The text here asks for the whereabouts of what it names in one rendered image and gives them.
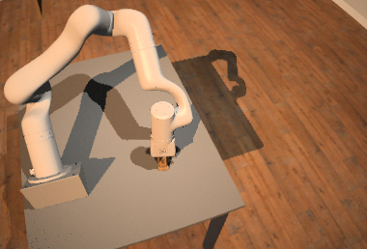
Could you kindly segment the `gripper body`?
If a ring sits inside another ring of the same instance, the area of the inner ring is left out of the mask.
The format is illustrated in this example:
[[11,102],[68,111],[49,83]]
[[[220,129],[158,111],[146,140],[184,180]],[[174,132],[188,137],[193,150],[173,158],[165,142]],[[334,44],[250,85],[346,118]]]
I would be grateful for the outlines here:
[[151,156],[172,156],[176,154],[176,142],[175,137],[167,144],[157,144],[153,138],[151,138]]

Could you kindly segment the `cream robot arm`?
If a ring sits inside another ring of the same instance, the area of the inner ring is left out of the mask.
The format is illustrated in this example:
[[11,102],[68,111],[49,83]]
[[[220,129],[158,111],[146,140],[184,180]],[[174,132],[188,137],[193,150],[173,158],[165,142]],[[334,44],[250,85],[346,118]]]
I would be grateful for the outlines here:
[[48,80],[79,54],[84,42],[93,34],[127,37],[142,89],[163,91],[175,99],[175,108],[167,101],[159,101],[151,108],[151,138],[156,143],[170,143],[175,129],[193,121],[185,91],[162,74],[148,18],[131,9],[105,11],[94,5],[81,6],[72,13],[61,36],[42,55],[16,71],[4,86],[10,103],[31,102],[21,122],[33,165],[28,178],[30,183],[55,180],[72,170],[70,165],[62,164],[49,118],[52,90]]

